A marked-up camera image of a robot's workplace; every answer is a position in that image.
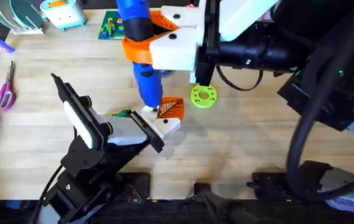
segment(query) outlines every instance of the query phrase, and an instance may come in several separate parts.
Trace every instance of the green circuit board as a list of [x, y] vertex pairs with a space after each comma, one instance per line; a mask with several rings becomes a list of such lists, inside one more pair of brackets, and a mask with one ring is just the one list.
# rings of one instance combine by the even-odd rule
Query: green circuit board
[[121, 40], [124, 37], [124, 27], [117, 11], [107, 11], [103, 18], [99, 40]]

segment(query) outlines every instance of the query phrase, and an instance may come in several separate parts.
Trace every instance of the cable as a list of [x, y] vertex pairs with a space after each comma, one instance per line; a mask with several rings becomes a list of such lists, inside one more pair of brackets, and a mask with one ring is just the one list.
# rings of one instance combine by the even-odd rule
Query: cable
[[261, 81], [263, 80], [263, 76], [264, 76], [264, 71], [263, 70], [260, 70], [259, 71], [259, 75], [258, 75], [258, 79], [257, 79], [257, 82], [256, 84], [254, 84], [253, 87], [251, 88], [247, 88], [247, 89], [243, 89], [243, 88], [240, 88], [240, 87], [237, 87], [235, 84], [233, 84], [232, 82], [230, 82], [226, 76], [223, 74], [222, 70], [221, 70], [221, 67], [219, 65], [217, 65], [216, 67], [216, 70], [218, 72], [218, 74], [220, 75], [221, 79], [230, 87], [238, 90], [238, 91], [250, 91], [250, 90], [254, 90], [260, 83]]
[[30, 223], [30, 224], [36, 224], [37, 223], [37, 219], [39, 218], [39, 214], [40, 214], [40, 208], [41, 208], [42, 202], [44, 201], [44, 196], [48, 192], [48, 189], [50, 188], [52, 182], [54, 181], [54, 179], [56, 178], [56, 176], [58, 175], [58, 173], [60, 172], [62, 167], [63, 167], [62, 165], [60, 165], [58, 167], [58, 169], [54, 172], [54, 174], [52, 174], [52, 176], [49, 179], [47, 185], [44, 187], [44, 190], [41, 193], [40, 199], [37, 202], [37, 205], [34, 208], [32, 217], [30, 218], [28, 223]]
[[351, 27], [351, 29], [349, 32], [346, 32], [347, 36], [344, 37], [344, 39], [340, 39], [340, 44], [336, 46], [335, 57], [325, 70], [326, 72], [320, 82], [319, 89], [316, 91], [315, 96], [310, 99], [298, 122], [287, 155], [286, 167], [289, 186], [296, 195], [309, 201], [329, 200], [354, 191], [353, 181], [335, 190], [327, 192], [309, 192], [302, 185], [298, 171], [302, 151], [304, 150], [304, 144], [314, 125], [314, 121], [318, 117], [322, 106], [328, 100], [328, 97], [340, 78], [338, 71], [348, 62], [354, 51], [354, 19], [350, 20], [349, 25], [344, 25]]

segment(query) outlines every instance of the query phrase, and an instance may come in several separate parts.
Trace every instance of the black mount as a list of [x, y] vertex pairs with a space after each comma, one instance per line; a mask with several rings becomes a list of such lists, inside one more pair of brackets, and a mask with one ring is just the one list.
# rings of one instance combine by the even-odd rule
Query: black mount
[[164, 146], [163, 140], [135, 111], [125, 111], [126, 119], [132, 119], [146, 134], [140, 144], [117, 146], [107, 143], [113, 132], [110, 123], [100, 124], [90, 111], [89, 96], [78, 96], [69, 83], [52, 74], [60, 99], [68, 103], [92, 137], [89, 148], [81, 136], [69, 146], [68, 153], [61, 160], [65, 170], [58, 181], [45, 194], [43, 206], [51, 205], [60, 216], [59, 223], [81, 222], [90, 218], [103, 205], [120, 198], [123, 192], [132, 192], [135, 197], [149, 197], [150, 176], [146, 173], [118, 173], [129, 161], [148, 145], [157, 152]]

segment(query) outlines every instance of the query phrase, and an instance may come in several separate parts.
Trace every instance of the wooden tabletop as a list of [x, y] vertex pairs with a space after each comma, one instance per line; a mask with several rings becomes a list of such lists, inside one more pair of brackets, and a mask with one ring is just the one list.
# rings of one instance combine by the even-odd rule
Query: wooden tabletop
[[[73, 127], [50, 73], [79, 95], [90, 95], [99, 113], [143, 106], [121, 42], [97, 39], [105, 10], [85, 12], [84, 27], [63, 32], [47, 24], [45, 35], [10, 34], [6, 40], [16, 52], [0, 55], [0, 87], [14, 60], [17, 100], [0, 111], [0, 199], [38, 198], [72, 141]], [[253, 85], [258, 76], [252, 70], [224, 73], [239, 86]], [[224, 197], [251, 198], [246, 182], [252, 172], [285, 165], [299, 118], [276, 93], [288, 78], [266, 73], [257, 89], [241, 93], [214, 74], [218, 99], [207, 110], [190, 102], [188, 72], [164, 78], [164, 96], [185, 100], [182, 127], [162, 153], [147, 148], [123, 171], [151, 173], [152, 198], [185, 198], [196, 181], [211, 182]], [[354, 133], [316, 124], [304, 159], [354, 172]]]

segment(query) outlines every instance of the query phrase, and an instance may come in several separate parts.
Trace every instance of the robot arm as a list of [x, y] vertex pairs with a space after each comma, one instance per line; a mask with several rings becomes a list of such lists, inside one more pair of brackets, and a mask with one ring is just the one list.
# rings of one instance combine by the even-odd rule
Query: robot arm
[[[149, 11], [148, 1], [117, 0], [126, 33], [124, 52], [133, 61], [144, 103], [156, 107], [161, 102], [161, 77], [156, 70], [190, 71], [190, 82], [209, 85], [197, 80], [203, 75], [196, 73], [207, 76], [213, 71], [203, 70], [202, 58], [207, 58], [209, 51], [219, 54], [220, 39], [235, 40], [277, 2], [201, 0], [198, 7], [163, 6], [154, 12]], [[215, 44], [214, 49], [208, 43]]]

